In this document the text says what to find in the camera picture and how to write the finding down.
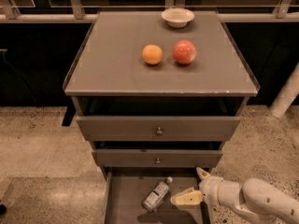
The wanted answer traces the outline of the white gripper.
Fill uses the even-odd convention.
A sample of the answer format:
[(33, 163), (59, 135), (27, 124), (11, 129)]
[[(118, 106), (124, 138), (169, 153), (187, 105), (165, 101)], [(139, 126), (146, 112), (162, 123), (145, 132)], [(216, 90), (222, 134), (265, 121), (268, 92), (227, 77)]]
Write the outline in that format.
[(170, 202), (173, 205), (198, 205), (202, 201), (209, 205), (219, 205), (218, 189), (223, 178), (210, 175), (209, 172), (197, 167), (196, 173), (202, 180), (199, 183), (199, 189), (188, 188), (173, 195)]

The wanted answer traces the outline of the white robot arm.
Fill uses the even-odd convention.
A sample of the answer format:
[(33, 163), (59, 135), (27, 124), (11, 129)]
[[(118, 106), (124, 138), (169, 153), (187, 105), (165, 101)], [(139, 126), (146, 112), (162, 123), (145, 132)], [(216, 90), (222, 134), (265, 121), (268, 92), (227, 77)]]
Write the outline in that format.
[(204, 202), (224, 206), (252, 224), (273, 224), (277, 218), (286, 224), (299, 224), (299, 202), (258, 178), (243, 183), (225, 180), (196, 168), (199, 189), (188, 188), (170, 199), (175, 206)]

